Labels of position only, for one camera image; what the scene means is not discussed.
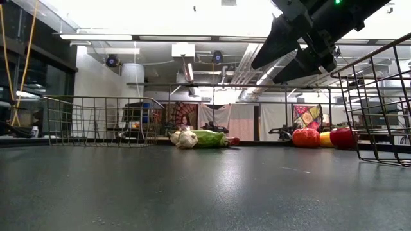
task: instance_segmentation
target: white wall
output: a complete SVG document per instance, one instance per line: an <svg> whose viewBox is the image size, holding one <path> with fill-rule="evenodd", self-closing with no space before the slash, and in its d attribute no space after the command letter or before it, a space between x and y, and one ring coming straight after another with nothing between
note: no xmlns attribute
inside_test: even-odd
<svg viewBox="0 0 411 231"><path fill-rule="evenodd" d="M97 62L87 54L87 48L78 47L78 72L74 84L75 96L112 96L119 97L123 82L121 77ZM94 138L94 120L97 121L97 138L111 138L107 129L116 124L116 99L74 98L73 100L73 135Z"/></svg>

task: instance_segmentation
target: person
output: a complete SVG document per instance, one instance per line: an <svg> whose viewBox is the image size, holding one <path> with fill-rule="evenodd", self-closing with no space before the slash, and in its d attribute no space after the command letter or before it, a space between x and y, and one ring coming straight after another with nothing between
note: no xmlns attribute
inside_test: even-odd
<svg viewBox="0 0 411 231"><path fill-rule="evenodd" d="M181 124L179 127L181 130L193 130L194 129L190 123L188 114L185 114L182 116Z"/></svg>

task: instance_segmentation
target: wire grid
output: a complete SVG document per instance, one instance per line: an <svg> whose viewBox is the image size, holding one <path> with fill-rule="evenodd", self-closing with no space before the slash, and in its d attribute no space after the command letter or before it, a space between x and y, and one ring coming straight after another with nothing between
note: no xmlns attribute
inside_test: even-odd
<svg viewBox="0 0 411 231"><path fill-rule="evenodd" d="M344 99L345 111L349 121L349 127L352 133L358 137L368 137L372 146L373 157L369 153L364 153L358 148L356 143L356 151L358 158L369 162L378 162L391 164L396 166L411 167L410 153L411 147L411 127L410 127L410 73L411 70L400 65L398 51L395 45L387 47L381 51L385 55L392 53L395 57L395 63L392 65L391 74L381 76L378 75L375 55L367 57L371 65L371 74L361 74L356 65L348 65L333 73L340 80L342 97ZM360 107L353 107L352 99L357 98L360 102ZM363 124L356 123L355 117L359 117L358 121ZM383 121L383 126L375 125L375 121ZM377 144L382 137L388 139L390 144L385 150L389 152L381 152L381 144Z"/></svg>
<svg viewBox="0 0 411 231"><path fill-rule="evenodd" d="M46 96L50 145L157 144L164 107L151 98Z"/></svg>

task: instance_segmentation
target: red bean bag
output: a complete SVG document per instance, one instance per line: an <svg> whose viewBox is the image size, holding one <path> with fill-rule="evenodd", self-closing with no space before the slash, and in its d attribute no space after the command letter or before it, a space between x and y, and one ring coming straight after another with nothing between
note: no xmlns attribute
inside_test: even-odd
<svg viewBox="0 0 411 231"><path fill-rule="evenodd" d="M356 135L349 128L335 128L331 131L329 138L334 147L347 150L355 148Z"/></svg>
<svg viewBox="0 0 411 231"><path fill-rule="evenodd" d="M320 133L311 128L297 129L292 138L293 143L302 148L317 148L321 143Z"/></svg>

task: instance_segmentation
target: wire basket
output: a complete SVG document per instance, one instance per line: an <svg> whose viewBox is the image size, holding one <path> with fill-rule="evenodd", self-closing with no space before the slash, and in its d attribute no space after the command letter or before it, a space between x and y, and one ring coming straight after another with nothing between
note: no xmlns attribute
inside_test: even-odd
<svg viewBox="0 0 411 231"><path fill-rule="evenodd" d="M361 160L411 167L411 70L409 60L398 55L410 38L411 33L331 73L339 79ZM361 151L367 146L372 154Z"/></svg>
<svg viewBox="0 0 411 231"><path fill-rule="evenodd" d="M44 96L50 145L157 144L164 107L152 98Z"/></svg>

